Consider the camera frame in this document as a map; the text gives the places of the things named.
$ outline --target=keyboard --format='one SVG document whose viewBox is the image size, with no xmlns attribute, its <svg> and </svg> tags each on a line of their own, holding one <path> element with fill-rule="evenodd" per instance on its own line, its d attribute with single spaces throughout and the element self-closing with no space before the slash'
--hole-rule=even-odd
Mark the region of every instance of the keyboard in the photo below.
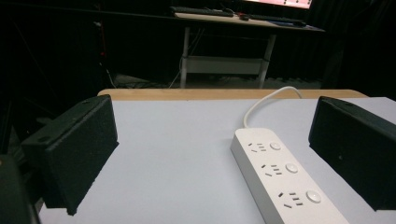
<svg viewBox="0 0 396 224">
<path fill-rule="evenodd" d="M 289 19 L 284 17 L 272 17 L 272 16 L 263 16 L 263 15 L 249 15 L 251 20 L 256 21 L 279 21 L 279 22 L 287 22 L 287 23 L 294 23 L 294 22 L 304 22 L 302 20 L 295 20 Z"/>
<path fill-rule="evenodd" d="M 198 14 L 206 16 L 221 16 L 221 17 L 233 17 L 232 12 L 224 12 L 220 10 L 212 10 L 206 8 L 194 8 L 194 7 L 171 7 L 173 13 L 187 13 L 187 14 Z"/>
</svg>

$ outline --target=computer screen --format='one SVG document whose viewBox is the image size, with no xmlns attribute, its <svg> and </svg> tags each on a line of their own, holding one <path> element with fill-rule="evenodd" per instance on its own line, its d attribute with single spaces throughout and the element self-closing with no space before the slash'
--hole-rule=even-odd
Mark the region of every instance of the computer screen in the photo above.
<svg viewBox="0 0 396 224">
<path fill-rule="evenodd" d="M 244 0 L 247 2 L 256 2 L 263 4 L 271 4 L 284 7 L 300 7 L 309 9 L 312 0 Z"/>
</svg>

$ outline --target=desk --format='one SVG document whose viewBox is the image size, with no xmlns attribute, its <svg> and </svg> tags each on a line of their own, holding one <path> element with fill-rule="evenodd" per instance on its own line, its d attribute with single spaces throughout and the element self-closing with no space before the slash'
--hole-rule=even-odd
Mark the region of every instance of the desk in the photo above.
<svg viewBox="0 0 396 224">
<path fill-rule="evenodd" d="M 269 21 L 241 21 L 238 16 L 233 17 L 218 17 L 206 16 L 186 13 L 175 13 L 177 18 L 197 20 L 197 21 L 215 21 L 231 24 L 239 24 L 246 26 L 259 26 L 263 28 L 282 28 L 285 30 L 300 30 L 311 32 L 324 32 L 321 29 L 312 26 L 292 27 L 279 26 Z M 261 89 L 267 74 L 268 66 L 271 61 L 271 54 L 276 42 L 276 35 L 269 35 L 268 44 L 265 49 L 262 59 L 241 59 L 241 58 L 214 58 L 214 57 L 196 57 L 189 56 L 189 39 L 190 27 L 185 28 L 183 55 L 181 64 L 180 88 L 184 89 L 186 86 L 187 73 L 209 73 L 209 74 L 252 74 L 259 75 L 259 88 Z"/>
<path fill-rule="evenodd" d="M 271 90 L 255 91 L 252 98 Z M 215 92 L 223 93 L 216 99 L 211 94 Z M 120 145 L 75 216 L 68 216 L 64 209 L 43 207 L 43 224 L 262 224 L 230 150 L 233 132 L 257 100 L 222 99 L 236 92 L 101 91 L 113 99 Z M 396 123 L 396 103 L 386 98 L 369 98 L 355 91 L 302 92 L 313 98 L 321 94 L 347 97 Z M 212 100 L 186 100 L 186 95 Z M 274 130 L 351 224 L 395 223 L 394 211 L 374 212 L 310 149 L 307 136 L 317 101 L 313 98 L 273 100 L 259 107 L 249 123 Z"/>
</svg>

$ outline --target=power outlet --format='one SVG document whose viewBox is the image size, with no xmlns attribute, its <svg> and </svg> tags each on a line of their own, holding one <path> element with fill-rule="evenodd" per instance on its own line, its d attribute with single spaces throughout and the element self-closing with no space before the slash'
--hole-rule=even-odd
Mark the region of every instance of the power outlet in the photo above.
<svg viewBox="0 0 396 224">
<path fill-rule="evenodd" d="M 348 223 L 271 130 L 237 130 L 231 151 L 266 224 Z"/>
</svg>

